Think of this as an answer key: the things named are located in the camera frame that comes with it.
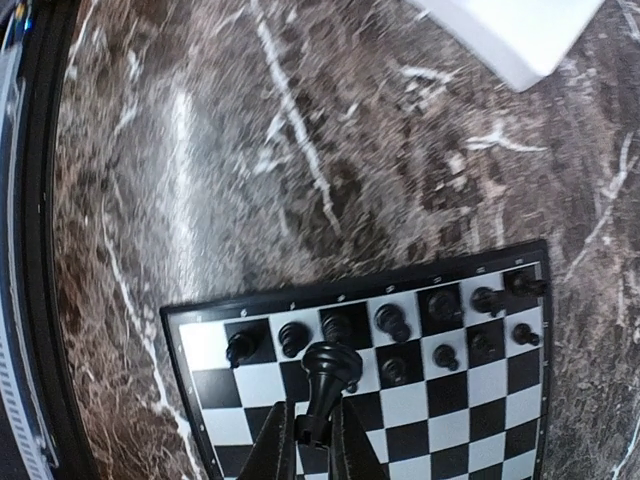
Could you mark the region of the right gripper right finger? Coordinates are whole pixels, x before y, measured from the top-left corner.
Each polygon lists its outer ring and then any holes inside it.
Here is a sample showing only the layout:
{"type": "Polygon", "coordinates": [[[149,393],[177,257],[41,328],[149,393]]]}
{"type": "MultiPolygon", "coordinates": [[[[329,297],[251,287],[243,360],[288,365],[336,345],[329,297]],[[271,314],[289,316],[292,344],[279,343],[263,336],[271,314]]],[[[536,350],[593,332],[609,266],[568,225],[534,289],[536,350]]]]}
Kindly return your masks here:
{"type": "Polygon", "coordinates": [[[351,402],[342,398],[331,417],[329,478],[374,480],[388,478],[351,402]]]}

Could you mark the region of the black chess piece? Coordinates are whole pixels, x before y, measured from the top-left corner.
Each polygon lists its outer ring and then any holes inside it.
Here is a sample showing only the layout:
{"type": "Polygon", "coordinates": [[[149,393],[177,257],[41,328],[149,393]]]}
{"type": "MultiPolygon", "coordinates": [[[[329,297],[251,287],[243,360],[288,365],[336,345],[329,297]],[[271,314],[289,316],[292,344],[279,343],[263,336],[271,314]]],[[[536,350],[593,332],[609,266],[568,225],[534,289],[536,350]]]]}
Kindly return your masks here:
{"type": "Polygon", "coordinates": [[[289,322],[278,332],[278,340],[282,354],[287,358],[295,358],[309,344],[311,333],[309,328],[301,322],[289,322]]]}
{"type": "Polygon", "coordinates": [[[256,337],[247,331],[239,331],[233,334],[226,348],[226,359],[231,369],[236,369],[240,364],[251,358],[258,347],[256,337]]]}
{"type": "Polygon", "coordinates": [[[546,294],[548,287],[545,280],[535,279],[523,271],[510,275],[505,284],[513,296],[521,298],[542,297],[546,294]]]}
{"type": "Polygon", "coordinates": [[[342,314],[330,314],[322,318],[321,330],[327,342],[350,344],[352,326],[350,320],[342,314]]]}

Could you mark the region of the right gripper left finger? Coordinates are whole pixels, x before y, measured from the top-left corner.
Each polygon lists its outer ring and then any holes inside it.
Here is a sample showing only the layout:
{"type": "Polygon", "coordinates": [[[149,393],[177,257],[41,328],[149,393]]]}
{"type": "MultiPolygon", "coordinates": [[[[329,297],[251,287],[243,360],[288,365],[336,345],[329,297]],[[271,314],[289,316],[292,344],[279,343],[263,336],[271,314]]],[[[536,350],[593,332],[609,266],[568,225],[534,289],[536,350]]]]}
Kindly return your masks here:
{"type": "Polygon", "coordinates": [[[239,480],[296,478],[295,405],[276,402],[258,435],[239,480]]]}

